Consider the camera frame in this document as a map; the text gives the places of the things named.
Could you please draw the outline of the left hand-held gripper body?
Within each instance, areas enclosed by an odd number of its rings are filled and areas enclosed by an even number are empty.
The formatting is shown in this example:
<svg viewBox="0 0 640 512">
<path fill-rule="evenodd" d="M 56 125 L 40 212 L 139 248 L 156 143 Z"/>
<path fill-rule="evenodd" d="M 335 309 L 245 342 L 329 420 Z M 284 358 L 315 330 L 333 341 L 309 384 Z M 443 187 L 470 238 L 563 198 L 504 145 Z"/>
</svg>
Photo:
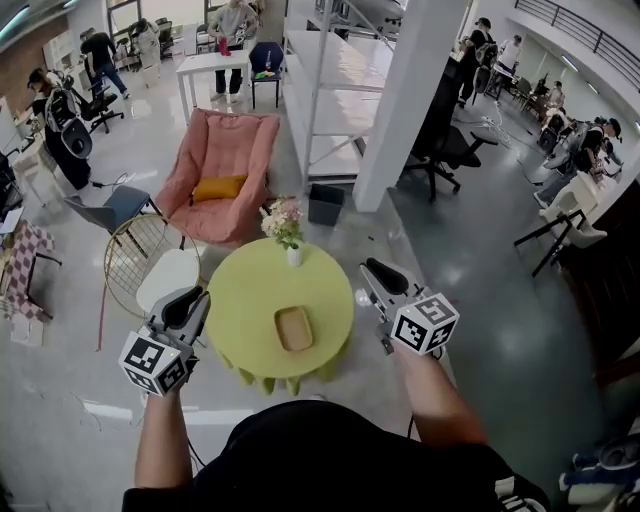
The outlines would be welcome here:
<svg viewBox="0 0 640 512">
<path fill-rule="evenodd" d="M 197 338 L 195 316 L 177 325 L 150 314 L 138 331 L 129 333 L 118 364 L 134 386 L 164 397 L 189 380 L 198 362 L 193 348 Z"/>
</svg>

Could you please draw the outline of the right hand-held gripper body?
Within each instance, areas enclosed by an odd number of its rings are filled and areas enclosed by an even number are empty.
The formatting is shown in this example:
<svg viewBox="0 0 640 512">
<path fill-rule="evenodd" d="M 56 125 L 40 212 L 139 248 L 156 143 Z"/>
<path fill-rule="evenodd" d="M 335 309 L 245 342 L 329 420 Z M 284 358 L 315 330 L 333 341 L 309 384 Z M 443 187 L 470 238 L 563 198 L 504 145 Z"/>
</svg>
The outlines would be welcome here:
<svg viewBox="0 0 640 512">
<path fill-rule="evenodd" d="M 442 293 L 422 294 L 391 308 L 381 329 L 385 340 L 423 356 L 443 348 L 458 321 L 458 311 Z"/>
</svg>

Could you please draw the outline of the small wooden tray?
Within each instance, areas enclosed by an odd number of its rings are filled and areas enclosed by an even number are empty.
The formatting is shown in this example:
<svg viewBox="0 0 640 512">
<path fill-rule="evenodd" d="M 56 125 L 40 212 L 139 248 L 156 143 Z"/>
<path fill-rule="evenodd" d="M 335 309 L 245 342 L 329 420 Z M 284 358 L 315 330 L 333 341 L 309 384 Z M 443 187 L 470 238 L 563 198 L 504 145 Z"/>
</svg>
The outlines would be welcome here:
<svg viewBox="0 0 640 512">
<path fill-rule="evenodd" d="M 313 333 L 302 306 L 282 308 L 274 314 L 275 328 L 282 348 L 299 352 L 313 345 Z"/>
</svg>

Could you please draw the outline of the person's left forearm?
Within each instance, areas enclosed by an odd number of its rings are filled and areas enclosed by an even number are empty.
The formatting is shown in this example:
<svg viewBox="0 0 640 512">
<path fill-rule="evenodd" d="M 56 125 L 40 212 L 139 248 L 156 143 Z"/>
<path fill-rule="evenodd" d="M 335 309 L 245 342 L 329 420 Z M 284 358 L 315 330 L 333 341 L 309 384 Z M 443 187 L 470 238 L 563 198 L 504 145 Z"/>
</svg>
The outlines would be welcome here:
<svg viewBox="0 0 640 512">
<path fill-rule="evenodd" d="M 149 395 L 135 463 L 137 488 L 168 489 L 193 479 L 180 393 Z"/>
</svg>

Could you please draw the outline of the person's right forearm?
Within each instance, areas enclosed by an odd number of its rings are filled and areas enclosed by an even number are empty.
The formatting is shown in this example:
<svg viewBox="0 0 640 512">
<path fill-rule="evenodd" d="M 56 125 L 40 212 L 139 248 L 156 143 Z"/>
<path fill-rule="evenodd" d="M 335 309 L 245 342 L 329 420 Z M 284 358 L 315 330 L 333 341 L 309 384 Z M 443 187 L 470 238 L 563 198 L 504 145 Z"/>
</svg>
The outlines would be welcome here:
<svg viewBox="0 0 640 512">
<path fill-rule="evenodd" d="M 424 444 L 450 448 L 487 445 L 480 421 L 459 395 L 440 362 L 394 343 L 418 435 Z"/>
</svg>

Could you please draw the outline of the green round table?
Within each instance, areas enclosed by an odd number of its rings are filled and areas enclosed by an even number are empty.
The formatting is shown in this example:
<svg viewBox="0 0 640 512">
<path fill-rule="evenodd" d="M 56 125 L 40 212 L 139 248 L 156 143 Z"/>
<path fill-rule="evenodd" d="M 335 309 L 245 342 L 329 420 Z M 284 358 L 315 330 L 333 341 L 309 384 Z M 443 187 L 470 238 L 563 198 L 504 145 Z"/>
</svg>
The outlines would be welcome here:
<svg viewBox="0 0 640 512">
<path fill-rule="evenodd" d="M 294 267 L 273 239 L 248 243 L 227 256 L 209 284 L 207 334 L 222 361 L 267 394 L 277 383 L 297 395 L 302 379 L 333 378 L 346 351 L 355 317 L 350 281 L 320 247 L 304 244 Z M 279 339 L 278 311 L 300 307 L 312 343 L 289 350 Z"/>
</svg>

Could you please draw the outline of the red floor stick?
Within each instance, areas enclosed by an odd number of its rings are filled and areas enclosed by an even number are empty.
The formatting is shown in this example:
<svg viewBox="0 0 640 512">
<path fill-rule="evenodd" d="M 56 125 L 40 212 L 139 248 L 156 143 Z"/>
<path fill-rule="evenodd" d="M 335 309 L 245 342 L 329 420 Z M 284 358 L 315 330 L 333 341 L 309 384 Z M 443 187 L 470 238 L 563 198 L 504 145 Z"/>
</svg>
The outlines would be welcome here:
<svg viewBox="0 0 640 512">
<path fill-rule="evenodd" d="M 104 314 L 105 314 L 105 301 L 106 301 L 107 285 L 104 284 L 101 294 L 101 303 L 99 311 L 99 323 L 98 323 L 98 341 L 96 352 L 101 352 L 103 345 L 103 333 L 104 333 Z"/>
</svg>

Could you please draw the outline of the dark trash bin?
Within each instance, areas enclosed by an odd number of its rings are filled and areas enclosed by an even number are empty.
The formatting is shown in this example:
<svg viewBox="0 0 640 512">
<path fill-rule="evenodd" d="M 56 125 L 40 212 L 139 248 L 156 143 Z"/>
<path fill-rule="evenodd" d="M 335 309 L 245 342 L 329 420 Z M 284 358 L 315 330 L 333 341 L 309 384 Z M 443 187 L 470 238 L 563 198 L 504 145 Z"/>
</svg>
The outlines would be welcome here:
<svg viewBox="0 0 640 512">
<path fill-rule="evenodd" d="M 308 199 L 308 219 L 311 223 L 334 227 L 345 202 L 341 188 L 314 183 Z"/>
</svg>

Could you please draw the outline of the grey side chair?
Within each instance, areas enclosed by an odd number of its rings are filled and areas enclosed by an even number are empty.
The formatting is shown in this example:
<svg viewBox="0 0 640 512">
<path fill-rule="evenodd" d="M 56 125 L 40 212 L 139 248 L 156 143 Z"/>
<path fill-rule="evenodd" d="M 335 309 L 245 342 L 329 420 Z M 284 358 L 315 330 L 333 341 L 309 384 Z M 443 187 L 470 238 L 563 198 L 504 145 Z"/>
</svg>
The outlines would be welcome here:
<svg viewBox="0 0 640 512">
<path fill-rule="evenodd" d="M 125 185 L 116 188 L 102 206 L 87 206 L 78 195 L 66 197 L 64 201 L 84 220 L 105 229 L 109 234 L 132 218 L 142 215 L 145 208 L 150 207 L 154 213 L 161 214 L 147 192 Z"/>
</svg>

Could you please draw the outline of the pink white flower bouquet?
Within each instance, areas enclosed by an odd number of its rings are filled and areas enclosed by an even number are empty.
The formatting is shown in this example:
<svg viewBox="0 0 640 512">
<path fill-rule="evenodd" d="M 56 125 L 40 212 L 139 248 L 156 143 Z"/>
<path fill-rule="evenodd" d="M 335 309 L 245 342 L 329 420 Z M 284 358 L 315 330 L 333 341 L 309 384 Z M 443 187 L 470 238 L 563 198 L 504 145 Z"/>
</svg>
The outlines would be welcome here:
<svg viewBox="0 0 640 512">
<path fill-rule="evenodd" d="M 304 242 L 300 221 L 302 210 L 295 199 L 279 197 L 260 208 L 261 230 L 285 250 L 298 249 Z"/>
</svg>

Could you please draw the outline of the yellow cushion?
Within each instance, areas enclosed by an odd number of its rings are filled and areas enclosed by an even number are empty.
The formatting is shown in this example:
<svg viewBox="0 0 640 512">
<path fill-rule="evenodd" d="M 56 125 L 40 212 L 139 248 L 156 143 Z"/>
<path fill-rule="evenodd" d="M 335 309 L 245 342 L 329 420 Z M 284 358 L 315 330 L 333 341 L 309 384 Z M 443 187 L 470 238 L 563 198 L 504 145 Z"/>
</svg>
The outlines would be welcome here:
<svg viewBox="0 0 640 512">
<path fill-rule="evenodd" d="M 193 201 L 235 199 L 239 195 L 246 179 L 246 175 L 203 178 L 193 190 Z"/>
</svg>

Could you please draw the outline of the white floor box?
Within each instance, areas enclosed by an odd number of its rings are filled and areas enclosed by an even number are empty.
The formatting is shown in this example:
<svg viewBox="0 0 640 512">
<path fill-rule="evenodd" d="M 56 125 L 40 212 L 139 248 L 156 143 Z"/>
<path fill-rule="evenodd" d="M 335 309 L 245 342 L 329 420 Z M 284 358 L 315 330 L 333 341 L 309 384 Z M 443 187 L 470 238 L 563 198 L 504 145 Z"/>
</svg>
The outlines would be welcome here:
<svg viewBox="0 0 640 512">
<path fill-rule="evenodd" d="M 44 325 L 37 319 L 28 319 L 22 314 L 11 318 L 11 341 L 27 347 L 41 347 Z"/>
</svg>

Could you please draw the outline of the black office chair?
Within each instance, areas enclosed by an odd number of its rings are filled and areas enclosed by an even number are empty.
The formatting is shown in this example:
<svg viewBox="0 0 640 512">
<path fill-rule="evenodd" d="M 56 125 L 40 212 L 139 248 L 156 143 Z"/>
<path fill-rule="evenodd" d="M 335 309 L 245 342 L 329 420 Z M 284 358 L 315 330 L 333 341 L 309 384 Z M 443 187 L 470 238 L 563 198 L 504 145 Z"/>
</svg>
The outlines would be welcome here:
<svg viewBox="0 0 640 512">
<path fill-rule="evenodd" d="M 483 145 L 497 146 L 498 139 L 487 129 L 470 131 L 473 141 L 469 143 L 463 133 L 452 124 L 455 106 L 458 104 L 457 64 L 450 60 L 439 81 L 434 98 L 424 118 L 423 124 L 409 153 L 408 163 L 403 173 L 423 170 L 429 186 L 429 200 L 436 198 L 436 176 L 453 185 L 457 194 L 461 184 L 443 165 L 456 170 L 459 167 L 479 168 L 482 163 L 476 152 Z"/>
<path fill-rule="evenodd" d="M 96 83 L 91 87 L 91 101 L 87 101 L 83 96 L 78 97 L 81 118 L 91 123 L 90 134 L 101 125 L 104 126 L 105 132 L 109 133 L 108 121 L 110 119 L 125 118 L 123 112 L 115 112 L 110 109 L 110 105 L 117 100 L 117 96 L 109 93 L 108 89 L 108 86 Z"/>
</svg>

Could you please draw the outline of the pink padded lounge chair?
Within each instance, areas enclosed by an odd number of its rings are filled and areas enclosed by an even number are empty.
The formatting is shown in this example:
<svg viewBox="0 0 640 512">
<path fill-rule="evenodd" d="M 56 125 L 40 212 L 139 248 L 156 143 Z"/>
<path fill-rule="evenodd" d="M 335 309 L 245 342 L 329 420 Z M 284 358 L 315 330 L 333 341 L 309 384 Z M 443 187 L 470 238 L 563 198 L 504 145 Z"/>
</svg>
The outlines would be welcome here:
<svg viewBox="0 0 640 512">
<path fill-rule="evenodd" d="M 257 230 L 268 196 L 268 168 L 280 127 L 277 115 L 227 114 L 196 108 L 155 203 L 173 226 L 212 245 L 237 247 Z M 241 186 L 234 197 L 198 198 L 213 179 Z"/>
</svg>

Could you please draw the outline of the checkered cloth table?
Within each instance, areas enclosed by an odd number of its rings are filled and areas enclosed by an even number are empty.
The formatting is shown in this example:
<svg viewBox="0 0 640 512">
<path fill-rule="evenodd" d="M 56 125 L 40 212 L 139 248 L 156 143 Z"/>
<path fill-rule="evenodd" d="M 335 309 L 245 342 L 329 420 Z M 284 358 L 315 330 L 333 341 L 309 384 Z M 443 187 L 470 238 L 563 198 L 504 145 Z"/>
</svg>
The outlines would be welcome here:
<svg viewBox="0 0 640 512">
<path fill-rule="evenodd" d="M 62 262 L 53 256 L 54 237 L 45 229 L 20 220 L 10 237 L 10 247 L 2 253 L 0 263 L 0 313 L 7 319 L 15 314 L 27 320 L 45 321 L 52 316 L 31 296 L 31 283 L 38 259 Z"/>
</svg>

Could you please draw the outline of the person's black shirt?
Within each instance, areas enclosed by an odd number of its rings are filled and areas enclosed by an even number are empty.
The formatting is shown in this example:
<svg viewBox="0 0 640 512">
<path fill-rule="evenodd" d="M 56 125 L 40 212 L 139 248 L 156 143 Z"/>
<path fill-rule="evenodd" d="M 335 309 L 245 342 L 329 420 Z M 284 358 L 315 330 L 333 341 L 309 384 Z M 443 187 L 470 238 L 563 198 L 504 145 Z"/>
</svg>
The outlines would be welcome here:
<svg viewBox="0 0 640 512">
<path fill-rule="evenodd" d="M 189 482 L 131 488 L 122 512 L 548 512 L 491 447 L 432 448 L 327 401 L 251 415 Z"/>
</svg>

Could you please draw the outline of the white square pillar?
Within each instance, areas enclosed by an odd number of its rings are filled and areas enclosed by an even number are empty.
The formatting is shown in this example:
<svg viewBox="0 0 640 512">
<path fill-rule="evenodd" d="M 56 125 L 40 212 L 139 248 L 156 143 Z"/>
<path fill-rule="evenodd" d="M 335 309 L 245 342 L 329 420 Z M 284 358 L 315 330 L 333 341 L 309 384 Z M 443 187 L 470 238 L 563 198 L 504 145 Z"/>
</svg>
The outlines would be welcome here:
<svg viewBox="0 0 640 512">
<path fill-rule="evenodd" d="M 394 186 L 435 95 L 469 0 L 409 0 L 352 197 L 378 210 Z"/>
</svg>

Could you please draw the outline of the white chair black legs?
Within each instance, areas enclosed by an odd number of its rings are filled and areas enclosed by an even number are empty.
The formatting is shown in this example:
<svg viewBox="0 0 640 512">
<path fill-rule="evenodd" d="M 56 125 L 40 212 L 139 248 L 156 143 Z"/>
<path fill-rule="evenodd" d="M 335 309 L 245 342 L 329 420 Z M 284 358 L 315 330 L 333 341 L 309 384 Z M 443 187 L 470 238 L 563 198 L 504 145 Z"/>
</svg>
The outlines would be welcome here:
<svg viewBox="0 0 640 512">
<path fill-rule="evenodd" d="M 539 211 L 539 217 L 545 223 L 513 243 L 515 247 L 519 247 L 524 242 L 539 239 L 546 234 L 554 237 L 551 248 L 532 271 L 533 278 L 555 260 L 563 247 L 573 245 L 585 249 L 607 237 L 605 231 L 596 229 L 587 218 L 599 204 L 598 191 L 599 187 L 590 175 L 578 173 L 558 192 L 548 207 Z"/>
</svg>

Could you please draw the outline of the dark wooden counter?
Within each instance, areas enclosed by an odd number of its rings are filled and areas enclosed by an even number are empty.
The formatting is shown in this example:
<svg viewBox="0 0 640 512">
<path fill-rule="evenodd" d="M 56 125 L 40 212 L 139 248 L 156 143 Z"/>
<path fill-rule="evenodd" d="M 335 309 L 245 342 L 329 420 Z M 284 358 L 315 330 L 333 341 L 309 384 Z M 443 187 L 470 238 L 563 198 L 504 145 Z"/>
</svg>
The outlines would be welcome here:
<svg viewBox="0 0 640 512">
<path fill-rule="evenodd" d="M 594 227 L 607 236 L 562 250 L 559 263 L 585 319 L 594 379 L 604 388 L 640 373 L 640 182 L 634 181 Z"/>
</svg>

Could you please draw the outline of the white metal shelving rack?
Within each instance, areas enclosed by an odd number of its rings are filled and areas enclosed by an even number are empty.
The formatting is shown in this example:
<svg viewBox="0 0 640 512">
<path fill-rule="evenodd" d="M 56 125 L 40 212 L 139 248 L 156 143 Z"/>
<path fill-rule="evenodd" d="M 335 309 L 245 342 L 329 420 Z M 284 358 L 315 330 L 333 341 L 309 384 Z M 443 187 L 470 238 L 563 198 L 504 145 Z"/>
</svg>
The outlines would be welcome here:
<svg viewBox="0 0 640 512">
<path fill-rule="evenodd" d="M 287 0 L 283 95 L 305 184 L 353 184 L 386 77 L 335 33 L 316 0 Z"/>
</svg>

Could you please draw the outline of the white rectangular table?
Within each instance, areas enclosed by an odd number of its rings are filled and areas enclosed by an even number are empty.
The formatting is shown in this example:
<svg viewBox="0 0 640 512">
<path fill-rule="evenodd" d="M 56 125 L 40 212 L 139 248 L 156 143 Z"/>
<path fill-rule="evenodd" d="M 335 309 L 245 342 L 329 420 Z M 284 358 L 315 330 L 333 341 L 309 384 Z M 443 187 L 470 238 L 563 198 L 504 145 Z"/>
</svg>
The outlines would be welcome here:
<svg viewBox="0 0 640 512">
<path fill-rule="evenodd" d="M 188 56 L 176 69 L 178 90 L 185 124 L 191 119 L 191 112 L 197 107 L 194 77 L 199 74 L 220 70 L 240 69 L 243 83 L 240 96 L 244 100 L 244 111 L 248 112 L 252 105 L 250 90 L 250 61 L 248 50 L 232 51 L 230 56 L 221 53 L 206 53 Z"/>
</svg>

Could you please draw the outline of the dark blue chair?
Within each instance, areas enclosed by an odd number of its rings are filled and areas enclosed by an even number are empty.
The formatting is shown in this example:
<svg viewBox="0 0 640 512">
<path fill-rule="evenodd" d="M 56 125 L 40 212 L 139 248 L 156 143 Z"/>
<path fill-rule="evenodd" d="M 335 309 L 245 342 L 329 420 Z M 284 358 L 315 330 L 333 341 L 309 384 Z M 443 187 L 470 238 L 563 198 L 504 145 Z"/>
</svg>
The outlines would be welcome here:
<svg viewBox="0 0 640 512">
<path fill-rule="evenodd" d="M 275 84 L 275 106 L 279 106 L 283 61 L 284 52 L 277 42 L 258 42 L 249 53 L 253 108 L 256 108 L 256 86 L 259 83 Z"/>
</svg>

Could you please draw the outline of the black balcony railing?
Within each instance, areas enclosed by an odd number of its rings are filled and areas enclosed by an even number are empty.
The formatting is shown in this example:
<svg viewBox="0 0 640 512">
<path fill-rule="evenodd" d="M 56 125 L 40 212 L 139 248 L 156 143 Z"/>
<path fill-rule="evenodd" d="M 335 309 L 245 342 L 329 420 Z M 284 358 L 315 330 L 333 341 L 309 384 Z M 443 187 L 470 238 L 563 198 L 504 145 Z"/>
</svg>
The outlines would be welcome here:
<svg viewBox="0 0 640 512">
<path fill-rule="evenodd" d="M 514 8 L 556 27 L 590 48 L 594 54 L 611 57 L 620 65 L 628 63 L 640 68 L 640 55 L 604 29 L 552 0 L 515 0 Z"/>
</svg>

